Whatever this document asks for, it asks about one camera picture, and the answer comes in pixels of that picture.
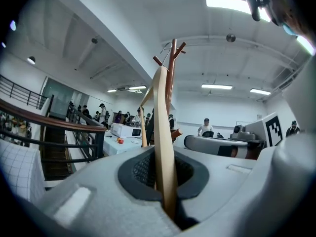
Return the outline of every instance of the black chair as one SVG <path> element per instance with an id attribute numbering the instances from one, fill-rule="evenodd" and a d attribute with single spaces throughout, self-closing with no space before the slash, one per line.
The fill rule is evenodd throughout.
<path id="1" fill-rule="evenodd" d="M 214 136 L 214 132 L 212 132 L 212 131 L 207 131 L 207 132 L 204 132 L 204 133 L 202 134 L 202 137 L 210 137 L 210 138 L 213 138 L 213 136 Z"/>

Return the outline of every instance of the smoke detector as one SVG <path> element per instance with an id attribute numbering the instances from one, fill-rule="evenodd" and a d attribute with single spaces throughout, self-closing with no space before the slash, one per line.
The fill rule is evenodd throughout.
<path id="1" fill-rule="evenodd" d="M 226 40 L 228 42 L 234 42 L 236 40 L 236 36 L 234 34 L 227 34 Z"/>

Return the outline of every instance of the microwave oven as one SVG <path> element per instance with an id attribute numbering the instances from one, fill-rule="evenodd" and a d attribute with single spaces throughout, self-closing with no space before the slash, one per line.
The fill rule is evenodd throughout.
<path id="1" fill-rule="evenodd" d="M 142 128 L 112 123 L 111 133 L 118 138 L 139 138 L 142 137 Z"/>

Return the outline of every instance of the man in white shirt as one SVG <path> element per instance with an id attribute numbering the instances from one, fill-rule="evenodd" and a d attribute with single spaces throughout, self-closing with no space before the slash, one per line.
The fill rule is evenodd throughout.
<path id="1" fill-rule="evenodd" d="M 201 125 L 199 129 L 197 130 L 197 135 L 201 136 L 204 132 L 210 132 L 213 131 L 213 127 L 209 124 L 209 119 L 204 119 L 204 125 Z"/>

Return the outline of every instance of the person wearing cap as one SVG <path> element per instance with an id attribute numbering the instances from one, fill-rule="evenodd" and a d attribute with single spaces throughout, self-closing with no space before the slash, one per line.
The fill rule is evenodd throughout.
<path id="1" fill-rule="evenodd" d="M 124 115 L 124 121 L 123 121 L 123 124 L 124 125 L 127 125 L 127 126 L 130 126 L 130 122 L 131 122 L 131 118 L 132 116 L 130 115 L 129 112 L 127 112 L 125 115 Z"/>
<path id="2" fill-rule="evenodd" d="M 296 120 L 292 121 L 292 126 L 286 131 L 286 137 L 297 134 L 300 131 L 300 129 L 297 127 Z"/>
<path id="3" fill-rule="evenodd" d="M 133 127 L 141 127 L 141 124 L 142 124 L 140 108 L 138 108 L 137 112 L 138 112 L 138 115 L 136 115 L 131 122 Z"/>
<path id="4" fill-rule="evenodd" d="M 106 123 L 105 123 L 105 115 L 107 113 L 107 110 L 105 109 L 105 105 L 104 104 L 100 104 L 101 107 L 101 112 L 100 112 L 100 119 L 99 119 L 99 123 L 103 124 L 104 126 L 106 126 Z"/>
<path id="5" fill-rule="evenodd" d="M 201 125 L 197 130 L 197 135 L 201 136 L 204 132 L 213 131 L 213 127 L 209 124 L 209 119 L 204 119 L 204 125 Z"/>

